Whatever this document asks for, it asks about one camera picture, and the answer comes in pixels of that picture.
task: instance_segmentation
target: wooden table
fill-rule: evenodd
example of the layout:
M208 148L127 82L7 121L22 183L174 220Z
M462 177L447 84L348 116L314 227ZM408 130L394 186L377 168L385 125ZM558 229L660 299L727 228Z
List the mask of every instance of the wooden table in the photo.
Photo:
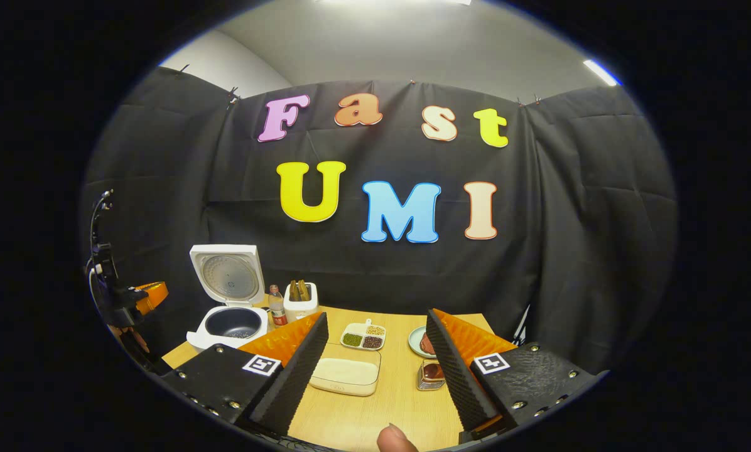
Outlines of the wooden table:
M256 306L266 306L264 302ZM425 315L377 314L321 306L328 315L328 342L338 343L348 323L364 323L387 329L381 352L381 371L375 393L367 397L343 395L316 389L310 384L300 400L289 435L309 443L352 452L378 452L376 438L388 423L401 428L407 438L425 450L443 449L458 444L462 431L459 415L453 406L448 384L436 391L419 391L418 369L423 358L409 348L413 329L425 325ZM456 315L462 320L492 332L484 315ZM169 366L177 367L197 355L184 342L164 355Z

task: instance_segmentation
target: black fabric backdrop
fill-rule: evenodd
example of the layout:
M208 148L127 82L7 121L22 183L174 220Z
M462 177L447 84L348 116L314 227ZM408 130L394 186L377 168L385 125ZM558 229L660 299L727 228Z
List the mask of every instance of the black fabric backdrop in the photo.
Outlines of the black fabric backdrop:
M356 92L379 98L384 119L340 127L338 101ZM259 143L266 102L307 94L310 105L283 140ZM427 105L452 109L458 137L421 132ZM484 143L473 112L507 118L509 145ZM321 200L317 163L338 160L339 206L320 223L300 223L280 205L284 162L310 166L304 201ZM372 180L392 184L401 202L418 183L436 183L433 244L387 238L366 243ZM485 181L498 237L470 240L470 198L462 186ZM140 328L165 353L216 306L188 257L193 244L257 244L264 283L304 278L321 305L423 314L482 312L511 337L527 303L528 340L589 372L617 362L657 308L674 257L677 205L663 149L628 95L599 87L539 105L465 89L387 81L319 83L229 105L224 90L192 75L155 69L120 106L94 151L82 202L83 262L89 208L115 189L103 230L120 280L164 280L170 295Z

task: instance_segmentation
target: cable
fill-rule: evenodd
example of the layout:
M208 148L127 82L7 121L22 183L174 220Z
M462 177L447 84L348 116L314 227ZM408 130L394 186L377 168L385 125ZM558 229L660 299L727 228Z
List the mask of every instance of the cable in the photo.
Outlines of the cable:
M89 243L91 243L91 259L93 261L97 260L97 254L94 252L94 220L97 218L97 212L102 210L102 203L105 202L105 200L108 198L108 196L111 196L112 192L114 192L113 189L110 189L108 191L105 191L102 193L102 197L99 198L99 202L96 206L94 206L94 213L91 214L91 229L89 230Z
M524 345L524 342L526 341L526 317L527 314L529 314L529 306L531 306L531 303L527 304L527 309L524 311L524 317L521 318L518 328L516 329L516 334L514 334L514 337L512 338L512 343L514 345L521 346Z
M91 289L91 300L94 300L94 306L99 309L97 304L97 297L94 296L94 275L97 274L97 269L91 269L88 273L88 288Z

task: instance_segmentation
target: divided tray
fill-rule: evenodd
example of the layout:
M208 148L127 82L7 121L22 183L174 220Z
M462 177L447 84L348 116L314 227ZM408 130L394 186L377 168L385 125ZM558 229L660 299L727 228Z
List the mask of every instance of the divided tray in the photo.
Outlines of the divided tray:
M372 325L370 318L364 323L349 323L339 337L339 343L343 346L359 350L378 350L384 346L386 340L387 329Z

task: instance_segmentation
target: bottle label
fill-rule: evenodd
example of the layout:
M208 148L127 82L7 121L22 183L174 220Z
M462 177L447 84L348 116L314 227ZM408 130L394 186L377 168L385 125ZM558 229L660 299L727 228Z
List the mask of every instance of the bottle label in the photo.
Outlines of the bottle label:
M284 326L286 325L286 311L283 309L272 309L273 313L273 323L275 326Z

